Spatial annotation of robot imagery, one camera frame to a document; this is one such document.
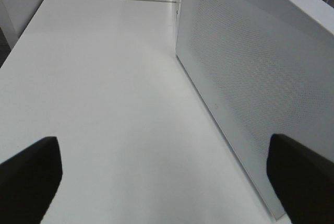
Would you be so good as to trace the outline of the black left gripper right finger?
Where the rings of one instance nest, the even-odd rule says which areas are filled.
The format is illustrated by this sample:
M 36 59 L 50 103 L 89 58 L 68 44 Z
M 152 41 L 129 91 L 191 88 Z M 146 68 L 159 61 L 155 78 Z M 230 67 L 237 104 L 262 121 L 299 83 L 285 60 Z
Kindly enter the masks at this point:
M 333 162 L 287 135 L 273 134 L 266 172 L 292 223 L 333 223 Z

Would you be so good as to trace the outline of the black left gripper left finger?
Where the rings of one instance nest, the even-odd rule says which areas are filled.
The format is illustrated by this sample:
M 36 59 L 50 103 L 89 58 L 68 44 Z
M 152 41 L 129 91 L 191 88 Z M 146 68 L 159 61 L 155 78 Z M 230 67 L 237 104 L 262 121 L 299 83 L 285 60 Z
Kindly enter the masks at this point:
M 41 223 L 63 176 L 56 137 L 45 137 L 1 163 L 1 223 Z

